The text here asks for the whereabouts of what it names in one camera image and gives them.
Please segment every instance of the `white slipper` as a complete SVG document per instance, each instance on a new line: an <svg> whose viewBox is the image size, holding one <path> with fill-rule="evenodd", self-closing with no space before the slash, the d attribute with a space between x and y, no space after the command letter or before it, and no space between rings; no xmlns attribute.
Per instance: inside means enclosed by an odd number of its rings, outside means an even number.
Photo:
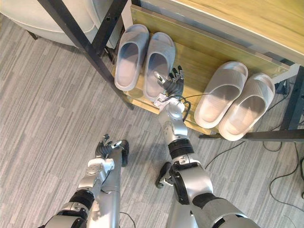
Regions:
<svg viewBox="0 0 304 228"><path fill-rule="evenodd" d="M155 33L149 43L144 74L143 94L150 101L154 102L157 96L164 91L158 84L154 71L168 79L174 59L175 45L172 39L163 32Z"/></svg>
<svg viewBox="0 0 304 228"><path fill-rule="evenodd" d="M219 133L230 141L242 138L266 112L274 95L275 85L268 75L251 76L219 123Z"/></svg>
<svg viewBox="0 0 304 228"><path fill-rule="evenodd" d="M195 109L194 119L203 128L219 124L232 102L240 96L248 77L247 67L240 62L221 65L209 81L205 94Z"/></svg>
<svg viewBox="0 0 304 228"><path fill-rule="evenodd" d="M122 35L115 72L115 85L118 89L130 91L136 86L148 40L149 31L141 24L130 26Z"/></svg>

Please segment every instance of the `cable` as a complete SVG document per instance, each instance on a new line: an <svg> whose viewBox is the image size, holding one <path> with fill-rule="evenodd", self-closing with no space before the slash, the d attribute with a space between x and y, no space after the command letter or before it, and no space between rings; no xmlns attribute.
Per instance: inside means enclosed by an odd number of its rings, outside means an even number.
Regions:
<svg viewBox="0 0 304 228"><path fill-rule="evenodd" d="M280 151L280 149L282 149L282 146L283 146L283 142L280 142L279 148L277 148L275 150L271 150L271 149L269 149L269 148L266 147L265 141L263 141L262 144L263 144L264 149L266 149L266 150L268 150L270 152L278 152L278 151Z"/></svg>
<svg viewBox="0 0 304 228"><path fill-rule="evenodd" d="M112 167L109 170L108 174L106 175L106 177L105 177L104 181L102 182L101 186L103 186L103 184L105 183L106 179L108 179L108 176L110 175L111 170L112 170ZM102 190L101 188L100 188L100 191L102 191L105 194L110 194L109 192L106 192L106 191Z"/></svg>
<svg viewBox="0 0 304 228"><path fill-rule="evenodd" d="M211 94L198 94L198 95L192 95L192 96L187 96L184 99L190 98L190 97L194 97L194 96L204 96L204 95L211 95Z"/></svg>
<svg viewBox="0 0 304 228"><path fill-rule="evenodd" d="M273 109L275 106L277 106L279 103L281 103L282 101L284 101L290 94L290 90L288 91L288 94L286 96L284 96L281 100L279 100L277 103L275 103L273 106L271 106L270 108L268 108L268 110L266 112L269 112L271 109Z"/></svg>
<svg viewBox="0 0 304 228"><path fill-rule="evenodd" d="M246 142L246 141L243 141L243 142L239 143L238 145L236 145L236 146L234 146L234 147L231 147L231 148L229 148L229 149L227 149L227 150L225 150L225 151L219 153L217 156L215 156L214 158L211 159L211 161L206 165L205 169L207 169L207 167L208 167L208 166L209 166L217 157L219 157L221 154L226 153L226 152L228 152L228 151L230 151L230 150L232 150L232 149L234 149L234 148L240 146L241 144L243 144L243 143L245 143L245 142Z"/></svg>
<svg viewBox="0 0 304 228"><path fill-rule="evenodd" d="M132 221L132 223L134 225L134 228L136 228L136 225L135 225L135 222L134 222L133 218L128 213L126 213L126 212L120 212L120 213L129 216L129 218L131 219L131 221Z"/></svg>
<svg viewBox="0 0 304 228"><path fill-rule="evenodd" d="M294 225L294 228L296 228L295 223L291 220L291 218L289 218L287 215L283 215L283 216L288 218L292 222L292 224Z"/></svg>
<svg viewBox="0 0 304 228"><path fill-rule="evenodd" d="M295 152L296 152L296 167L295 167L295 169L294 169L291 173L288 173L288 174L285 174L285 175L281 175L281 176L278 176L278 177L274 178L274 179L270 182L270 184L269 184L269 193L270 193L271 197L272 197L275 201L277 201L277 202L279 202L279 203L283 203L283 204L289 205L289 206L292 206L292 207L295 207L295 208L299 209L300 211L304 212L303 209L301 209L301 208L299 208L299 207L297 207L297 206L295 206L295 205L292 205L292 204L290 204L290 203L286 203L286 202L282 202L282 201L278 200L277 198L275 198L275 197L273 196L272 191L271 191L271 185L273 184L273 182L274 182L275 180L277 180L277 179L279 179L279 178L282 178L282 177L287 177L287 176L290 176L290 175L294 174L295 171L297 170L297 168L299 167L299 152L298 152L298 149L297 149L295 143L294 143L294 147L295 147Z"/></svg>
<svg viewBox="0 0 304 228"><path fill-rule="evenodd" d="M171 98L173 97L178 97L178 98L181 98L181 100L185 100L186 101L186 98L181 96L181 95L171 95L171 96L168 96L166 99L164 99L162 102L166 102L166 101L169 101Z"/></svg>
<svg viewBox="0 0 304 228"><path fill-rule="evenodd" d="M274 129L276 129L276 128L280 127L281 125L282 125L282 124L280 124L280 125L276 126L275 128L271 129L270 131L272 132Z"/></svg>
<svg viewBox="0 0 304 228"><path fill-rule="evenodd" d="M188 116L189 111L190 111L190 109L191 109L191 102L190 102L190 101L185 101L184 104L188 104L188 108L187 108L187 111L186 111L185 116L184 116L183 119L182 119L183 122L185 122L185 120L187 119L187 116Z"/></svg>

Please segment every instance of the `black metal frame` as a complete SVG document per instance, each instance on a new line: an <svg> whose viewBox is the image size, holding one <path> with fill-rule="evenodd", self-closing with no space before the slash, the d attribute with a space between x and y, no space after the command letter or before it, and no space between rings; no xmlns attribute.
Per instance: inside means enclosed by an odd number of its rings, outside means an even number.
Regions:
<svg viewBox="0 0 304 228"><path fill-rule="evenodd" d="M280 130L297 129L304 109L304 67L300 66Z"/></svg>
<svg viewBox="0 0 304 228"><path fill-rule="evenodd" d="M104 50L127 0L113 1L92 43L87 39L62 0L38 0L38 2L61 27L75 46L85 55L87 60L89 60L127 107L133 110L134 105L130 103L123 91L116 88L114 77L99 56Z"/></svg>
<svg viewBox="0 0 304 228"><path fill-rule="evenodd" d="M220 134L200 135L200 139L224 139ZM249 132L242 141L304 142L304 130L280 130L272 132Z"/></svg>

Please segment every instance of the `gray carpet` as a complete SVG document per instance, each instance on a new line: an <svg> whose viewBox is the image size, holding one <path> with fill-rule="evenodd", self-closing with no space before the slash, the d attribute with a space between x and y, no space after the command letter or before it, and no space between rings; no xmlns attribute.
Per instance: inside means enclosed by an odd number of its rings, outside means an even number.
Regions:
<svg viewBox="0 0 304 228"><path fill-rule="evenodd" d="M122 169L121 211L128 212L138 228L165 227L173 189L154 186L160 167L169 161L157 115L139 107L128 110L76 48L44 38L34 41L5 17L0 78L1 228L34 228L51 218L74 193L105 133L130 143L129 165ZM276 95L273 104L281 98ZM265 114L259 130L279 125L287 102ZM189 135L204 165L239 143L199 140L193 130ZM297 143L297 148L303 157L304 145ZM261 227L293 228L294 223L303 228L304 213L275 202L268 192L270 181L295 165L293 143L269 152L261 142L246 142L218 157L207 170L215 194ZM299 169L273 184L278 199L300 208L303 191ZM121 215L120 225L133 227L126 215Z"/></svg>

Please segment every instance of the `chair leg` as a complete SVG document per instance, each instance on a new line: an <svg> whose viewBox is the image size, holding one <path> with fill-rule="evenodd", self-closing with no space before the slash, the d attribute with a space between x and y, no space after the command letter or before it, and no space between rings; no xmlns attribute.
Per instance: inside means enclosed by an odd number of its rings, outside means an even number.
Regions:
<svg viewBox="0 0 304 228"><path fill-rule="evenodd" d="M30 31L27 31L27 32L31 35L31 37L33 37L34 40L38 39L38 37L34 33L30 32Z"/></svg>

